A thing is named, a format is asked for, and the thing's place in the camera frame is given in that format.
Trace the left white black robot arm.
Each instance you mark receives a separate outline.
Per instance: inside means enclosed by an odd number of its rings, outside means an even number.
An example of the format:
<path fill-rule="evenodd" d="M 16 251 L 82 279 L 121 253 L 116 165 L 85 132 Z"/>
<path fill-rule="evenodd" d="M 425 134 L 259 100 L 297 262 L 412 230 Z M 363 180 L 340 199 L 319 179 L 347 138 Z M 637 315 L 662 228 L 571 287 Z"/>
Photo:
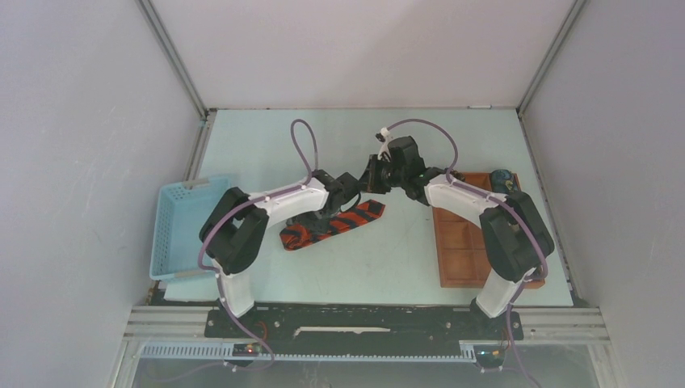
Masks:
<path fill-rule="evenodd" d="M 267 229 L 285 224 L 285 246 L 303 247 L 336 235 L 334 219 L 351 200 L 358 200 L 357 179 L 344 173 L 334 178 L 316 170 L 289 187 L 263 194 L 230 188 L 200 230 L 200 259 L 210 264 L 219 289 L 219 302 L 228 311 L 224 325 L 235 336 L 249 335 L 255 326 L 251 282 L 246 270 L 254 263 Z"/>

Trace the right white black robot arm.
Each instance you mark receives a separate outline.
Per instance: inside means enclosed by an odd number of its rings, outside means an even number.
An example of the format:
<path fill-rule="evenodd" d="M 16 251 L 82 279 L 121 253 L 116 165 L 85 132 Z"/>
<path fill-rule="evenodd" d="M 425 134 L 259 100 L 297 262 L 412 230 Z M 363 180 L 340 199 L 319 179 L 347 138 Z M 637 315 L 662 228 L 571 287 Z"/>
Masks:
<path fill-rule="evenodd" d="M 378 133 L 381 143 L 361 177 L 364 192 L 385 194 L 401 188 L 425 206 L 444 209 L 478 227 L 490 273 L 473 300 L 473 333 L 489 338 L 526 282 L 548 275 L 547 258 L 555 246 L 532 198 L 521 191 L 496 193 L 457 179 L 448 168 L 427 167 L 411 136 Z"/>

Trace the orange navy striped tie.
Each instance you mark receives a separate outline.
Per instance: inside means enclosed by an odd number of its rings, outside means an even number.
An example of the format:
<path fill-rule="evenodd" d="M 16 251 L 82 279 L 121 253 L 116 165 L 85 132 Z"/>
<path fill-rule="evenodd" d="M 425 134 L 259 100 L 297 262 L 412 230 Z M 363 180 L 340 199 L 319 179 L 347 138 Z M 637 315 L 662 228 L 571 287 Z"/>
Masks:
<path fill-rule="evenodd" d="M 279 232 L 281 244 L 286 251 L 298 251 L 328 238 L 345 234 L 382 217 L 385 204 L 367 200 L 353 209 L 341 212 L 329 219 L 288 221 Z"/>

